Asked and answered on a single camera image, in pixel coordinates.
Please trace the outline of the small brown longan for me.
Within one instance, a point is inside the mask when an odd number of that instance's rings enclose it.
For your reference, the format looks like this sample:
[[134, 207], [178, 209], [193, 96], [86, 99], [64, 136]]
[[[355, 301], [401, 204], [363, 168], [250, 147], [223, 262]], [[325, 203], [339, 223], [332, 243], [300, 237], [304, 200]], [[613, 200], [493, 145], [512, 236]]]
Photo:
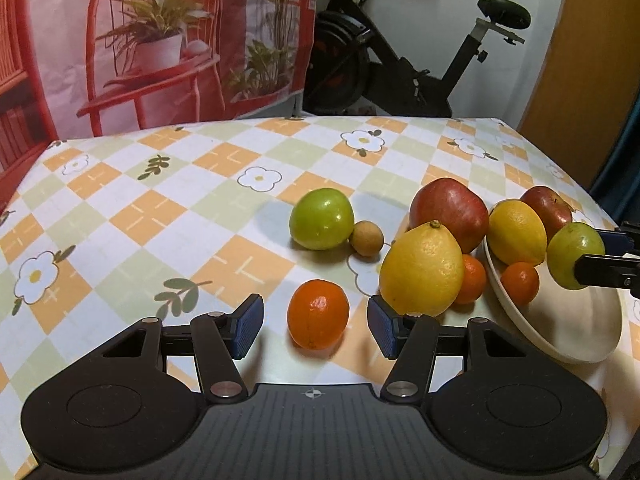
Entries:
[[373, 258], [384, 245], [384, 234], [375, 223], [362, 220], [354, 225], [349, 244], [361, 257]]

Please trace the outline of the large yellow lemon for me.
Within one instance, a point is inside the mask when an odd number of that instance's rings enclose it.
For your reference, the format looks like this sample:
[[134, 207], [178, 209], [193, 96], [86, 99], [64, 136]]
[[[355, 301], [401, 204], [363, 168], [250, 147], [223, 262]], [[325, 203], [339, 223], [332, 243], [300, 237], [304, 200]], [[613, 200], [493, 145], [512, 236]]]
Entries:
[[439, 316], [457, 298], [463, 278], [458, 242], [432, 220], [395, 240], [382, 263], [378, 289], [398, 314]]

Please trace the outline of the green apple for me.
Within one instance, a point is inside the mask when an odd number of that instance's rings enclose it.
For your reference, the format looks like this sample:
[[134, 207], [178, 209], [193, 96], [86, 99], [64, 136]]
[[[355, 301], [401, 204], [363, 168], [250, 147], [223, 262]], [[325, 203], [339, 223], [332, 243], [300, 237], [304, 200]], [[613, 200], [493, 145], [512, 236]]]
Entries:
[[567, 223], [553, 235], [547, 248], [547, 266], [555, 283], [569, 290], [585, 288], [574, 274], [576, 261], [584, 255], [605, 255], [600, 234], [587, 223]]
[[347, 196], [336, 188], [317, 188], [294, 206], [288, 228], [294, 242], [310, 250], [329, 250], [350, 237], [355, 215]]

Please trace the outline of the checkered floral tablecloth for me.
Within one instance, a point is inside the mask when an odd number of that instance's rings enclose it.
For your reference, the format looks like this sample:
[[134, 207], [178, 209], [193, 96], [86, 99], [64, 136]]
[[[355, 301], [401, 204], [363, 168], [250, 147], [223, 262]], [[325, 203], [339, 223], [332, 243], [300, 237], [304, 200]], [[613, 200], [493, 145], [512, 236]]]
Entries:
[[[239, 365], [248, 384], [381, 385], [392, 364], [366, 320], [378, 260], [306, 252], [288, 219], [309, 191], [337, 188], [393, 240], [441, 177], [488, 204], [545, 185], [580, 220], [613, 226], [556, 157], [497, 119], [247, 119], [49, 146], [1, 218], [2, 477], [35, 463], [20, 425], [29, 393], [146, 316], [186, 324], [257, 292], [265, 323]], [[319, 351], [300, 348], [286, 318], [310, 280], [349, 302], [343, 335]]]

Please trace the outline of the pink printed backdrop cloth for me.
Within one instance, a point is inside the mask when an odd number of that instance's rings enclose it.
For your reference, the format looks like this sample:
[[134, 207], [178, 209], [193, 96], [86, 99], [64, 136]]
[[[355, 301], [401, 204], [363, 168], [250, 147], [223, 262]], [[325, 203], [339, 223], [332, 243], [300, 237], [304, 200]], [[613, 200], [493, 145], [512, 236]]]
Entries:
[[49, 146], [303, 90], [317, 0], [1, 0], [1, 197]]

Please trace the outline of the cream fruit bowl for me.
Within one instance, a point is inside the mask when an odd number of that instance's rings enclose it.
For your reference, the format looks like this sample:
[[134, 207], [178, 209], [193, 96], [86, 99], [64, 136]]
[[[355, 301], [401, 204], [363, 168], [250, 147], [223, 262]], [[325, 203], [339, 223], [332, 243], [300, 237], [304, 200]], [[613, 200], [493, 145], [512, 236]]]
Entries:
[[490, 250], [487, 235], [480, 245], [488, 281], [506, 315], [538, 349], [572, 364], [599, 363], [614, 352], [623, 331], [623, 304], [613, 289], [585, 286], [569, 290], [555, 283], [544, 262], [534, 266], [539, 290], [526, 307], [518, 308], [500, 278], [508, 267]]

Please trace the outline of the left small orange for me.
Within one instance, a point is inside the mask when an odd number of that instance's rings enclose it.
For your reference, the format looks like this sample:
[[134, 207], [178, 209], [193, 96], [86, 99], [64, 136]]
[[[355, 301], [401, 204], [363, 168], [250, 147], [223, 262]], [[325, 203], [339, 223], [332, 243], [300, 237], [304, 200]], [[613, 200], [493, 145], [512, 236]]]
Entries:
[[288, 332], [300, 348], [312, 351], [332, 347], [349, 319], [349, 302], [341, 286], [325, 280], [301, 284], [288, 304]]

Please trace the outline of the yellow lemon in bowl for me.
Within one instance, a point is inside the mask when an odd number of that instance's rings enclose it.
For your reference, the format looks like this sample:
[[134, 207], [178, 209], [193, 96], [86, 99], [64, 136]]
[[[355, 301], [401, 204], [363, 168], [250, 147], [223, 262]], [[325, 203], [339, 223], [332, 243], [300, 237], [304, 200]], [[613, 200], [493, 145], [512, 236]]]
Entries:
[[491, 209], [487, 243], [504, 264], [526, 262], [539, 266], [547, 251], [544, 224], [521, 200], [503, 200]]

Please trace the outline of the middle small orange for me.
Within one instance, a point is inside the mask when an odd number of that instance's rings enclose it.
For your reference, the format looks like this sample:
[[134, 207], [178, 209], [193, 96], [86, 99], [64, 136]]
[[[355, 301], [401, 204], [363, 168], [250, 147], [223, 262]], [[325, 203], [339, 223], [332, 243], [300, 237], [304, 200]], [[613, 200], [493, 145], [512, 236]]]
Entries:
[[464, 255], [463, 263], [463, 281], [454, 304], [472, 304], [483, 295], [487, 283], [486, 271], [480, 260]]

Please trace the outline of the small orange in bowl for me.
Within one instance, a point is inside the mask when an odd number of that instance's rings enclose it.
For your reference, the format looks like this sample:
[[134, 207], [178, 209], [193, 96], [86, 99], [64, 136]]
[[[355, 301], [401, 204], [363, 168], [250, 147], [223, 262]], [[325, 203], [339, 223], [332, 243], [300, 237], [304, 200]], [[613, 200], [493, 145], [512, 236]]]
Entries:
[[532, 264], [527, 262], [510, 264], [501, 274], [500, 282], [518, 308], [526, 307], [538, 294], [538, 272]]

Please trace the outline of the red apple in bowl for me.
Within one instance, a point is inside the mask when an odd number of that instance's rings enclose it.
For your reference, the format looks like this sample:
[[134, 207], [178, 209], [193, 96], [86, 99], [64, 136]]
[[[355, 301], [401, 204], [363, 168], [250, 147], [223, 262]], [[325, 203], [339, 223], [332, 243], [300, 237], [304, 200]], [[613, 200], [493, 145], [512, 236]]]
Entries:
[[521, 196], [521, 201], [538, 214], [547, 233], [547, 242], [550, 242], [567, 223], [573, 221], [570, 205], [548, 186], [537, 185], [529, 188]]

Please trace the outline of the large red apple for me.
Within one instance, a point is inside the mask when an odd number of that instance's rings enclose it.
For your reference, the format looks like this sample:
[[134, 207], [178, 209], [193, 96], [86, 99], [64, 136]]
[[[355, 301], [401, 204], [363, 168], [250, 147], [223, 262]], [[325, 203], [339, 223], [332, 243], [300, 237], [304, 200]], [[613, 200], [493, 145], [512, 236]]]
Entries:
[[465, 185], [451, 178], [439, 178], [425, 185], [413, 197], [409, 228], [437, 220], [449, 230], [464, 254], [470, 254], [488, 231], [488, 209]]

